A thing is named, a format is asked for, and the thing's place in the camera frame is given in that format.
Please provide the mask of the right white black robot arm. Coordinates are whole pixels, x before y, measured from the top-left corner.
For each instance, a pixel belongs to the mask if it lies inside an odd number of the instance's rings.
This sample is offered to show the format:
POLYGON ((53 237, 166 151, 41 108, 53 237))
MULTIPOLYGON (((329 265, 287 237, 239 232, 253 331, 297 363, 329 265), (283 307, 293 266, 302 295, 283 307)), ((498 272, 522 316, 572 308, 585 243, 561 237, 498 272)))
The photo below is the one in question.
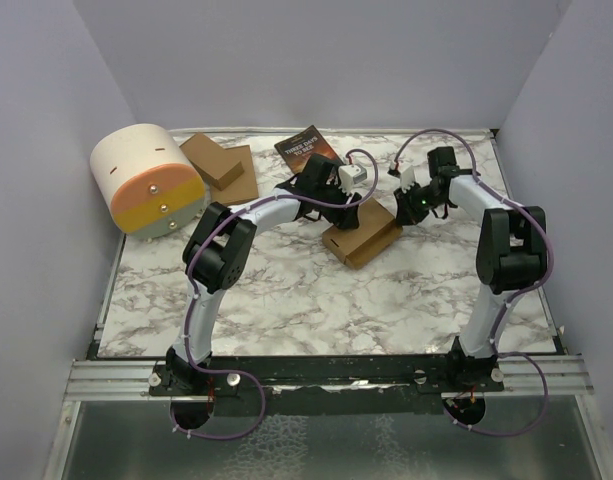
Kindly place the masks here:
POLYGON ((459 167, 451 147, 431 150, 427 160, 430 182, 425 186, 417 182, 411 166, 392 164, 389 173, 400 180, 394 191, 396 224, 417 225, 442 207, 464 210, 480 227, 475 260, 480 288, 445 367, 447 384, 467 391, 491 374, 507 314, 548 272, 545 211, 502 197, 473 169, 459 167))

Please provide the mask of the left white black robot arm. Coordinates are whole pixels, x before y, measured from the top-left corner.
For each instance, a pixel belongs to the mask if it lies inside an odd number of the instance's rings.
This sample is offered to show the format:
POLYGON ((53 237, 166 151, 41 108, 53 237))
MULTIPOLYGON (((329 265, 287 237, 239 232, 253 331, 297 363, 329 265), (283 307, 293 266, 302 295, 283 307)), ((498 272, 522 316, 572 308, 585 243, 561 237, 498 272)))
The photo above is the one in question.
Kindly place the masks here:
POLYGON ((341 230, 359 227, 359 206, 376 190, 379 173, 364 195, 354 187, 366 178, 360 166, 312 155, 302 171, 277 184, 267 195, 227 207, 211 203, 201 216, 182 255, 188 297, 179 334, 166 353, 166 368, 181 392, 200 392, 217 375, 208 367, 212 333, 225 293, 241 277, 255 237, 311 212, 341 230))

